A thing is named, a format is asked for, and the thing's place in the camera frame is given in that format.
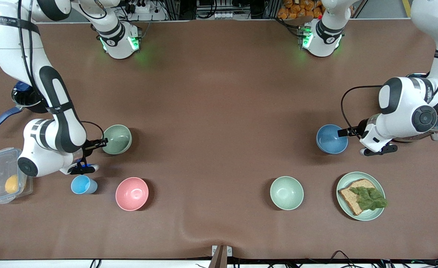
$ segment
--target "lemon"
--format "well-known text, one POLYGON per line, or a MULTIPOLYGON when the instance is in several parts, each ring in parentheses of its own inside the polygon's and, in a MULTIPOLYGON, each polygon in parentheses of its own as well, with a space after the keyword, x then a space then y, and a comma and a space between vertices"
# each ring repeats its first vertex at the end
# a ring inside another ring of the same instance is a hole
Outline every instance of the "lemon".
POLYGON ((19 190, 19 180, 17 178, 17 175, 12 175, 8 178, 6 181, 6 184, 4 185, 4 188, 6 189, 6 192, 8 194, 13 194, 19 190))

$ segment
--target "blue pan handle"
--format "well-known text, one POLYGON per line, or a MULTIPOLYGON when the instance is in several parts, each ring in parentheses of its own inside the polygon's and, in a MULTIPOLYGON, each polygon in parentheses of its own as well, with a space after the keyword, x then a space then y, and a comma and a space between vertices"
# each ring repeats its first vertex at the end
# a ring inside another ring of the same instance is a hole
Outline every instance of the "blue pan handle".
POLYGON ((19 108, 18 106, 16 107, 12 107, 9 110, 7 110, 6 112, 3 112, 3 114, 0 115, 0 125, 6 120, 8 119, 8 117, 10 117, 13 114, 18 114, 22 112, 22 109, 19 108))

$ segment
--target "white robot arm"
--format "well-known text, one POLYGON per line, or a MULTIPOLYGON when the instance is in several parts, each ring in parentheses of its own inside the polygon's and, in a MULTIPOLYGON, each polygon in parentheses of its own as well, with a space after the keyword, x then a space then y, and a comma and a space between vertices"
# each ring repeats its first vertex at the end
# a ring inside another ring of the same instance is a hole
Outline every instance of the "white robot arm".
POLYGON ((434 61, 426 77, 389 79, 379 91, 381 113, 363 120, 354 131, 348 129, 348 134, 357 132, 360 142, 374 153, 382 154, 392 139, 428 132, 438 118, 438 0, 414 0, 411 19, 434 39, 434 61))
MULTIPOLYGON (((79 0, 75 4, 80 7, 83 2, 98 3, 98 0, 79 0)), ((24 128, 24 147, 18 165, 33 177, 57 170, 65 174, 93 172, 98 166, 80 165, 80 162, 85 162, 93 149, 105 146, 103 140, 87 140, 66 86, 47 59, 35 25, 43 20, 63 20, 70 11, 70 0, 0 0, 0 67, 13 78, 31 85, 44 98, 44 105, 54 117, 34 119, 24 128)), ((107 22, 98 19, 94 25, 108 31, 100 35, 115 40, 115 44, 108 46, 108 52, 114 58, 129 56, 134 52, 130 45, 124 45, 130 43, 129 34, 121 33, 125 27, 119 26, 123 24, 118 19, 105 14, 107 22)))
POLYGON ((73 0, 72 8, 86 17, 100 35, 100 41, 114 59, 124 59, 139 49, 138 27, 120 22, 112 8, 120 0, 73 0))
POLYGON ((326 57, 338 47, 341 33, 350 20, 350 6, 357 0, 322 0, 326 8, 321 19, 313 19, 305 24, 309 31, 302 40, 302 47, 315 56, 326 57))

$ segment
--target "bread slice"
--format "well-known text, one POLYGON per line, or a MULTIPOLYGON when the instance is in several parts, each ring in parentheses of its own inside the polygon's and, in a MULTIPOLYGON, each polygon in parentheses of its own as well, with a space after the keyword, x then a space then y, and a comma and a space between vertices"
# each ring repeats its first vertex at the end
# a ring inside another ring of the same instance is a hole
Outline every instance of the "bread slice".
POLYGON ((367 179, 361 179, 357 181, 353 181, 347 188, 342 189, 339 191, 340 195, 343 197, 343 199, 348 204, 348 207, 350 207, 351 211, 354 215, 358 216, 363 212, 363 210, 360 208, 360 206, 357 203, 358 195, 351 192, 351 187, 365 187, 365 188, 376 188, 370 181, 367 179))

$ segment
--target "green plate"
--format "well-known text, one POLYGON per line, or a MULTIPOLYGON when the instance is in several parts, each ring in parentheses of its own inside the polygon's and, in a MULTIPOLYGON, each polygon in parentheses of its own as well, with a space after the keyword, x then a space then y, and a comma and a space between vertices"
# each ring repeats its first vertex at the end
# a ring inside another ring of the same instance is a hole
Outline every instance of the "green plate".
POLYGON ((338 192, 339 190, 342 190, 342 189, 350 186, 350 184, 353 181, 357 181, 359 179, 367 179, 368 181, 370 181, 376 187, 376 190, 378 190, 383 195, 383 197, 386 198, 386 195, 384 195, 383 187, 381 187, 379 182, 377 182, 377 180, 375 178, 373 178, 371 175, 363 173, 363 172, 359 172, 359 171, 348 173, 340 179, 340 181, 338 182, 338 185, 336 187, 336 198, 338 199, 338 203, 339 203, 340 207, 343 209, 343 211, 346 214, 348 214, 348 216, 352 217, 353 219, 357 219, 357 220, 361 220, 361 221, 374 220, 377 217, 379 217, 379 215, 381 215, 384 208, 377 208, 375 210, 367 209, 367 210, 363 211, 361 214, 359 214, 358 216, 356 216, 353 214, 350 207, 348 207, 348 204, 346 203, 346 201, 343 199, 343 197, 338 192))

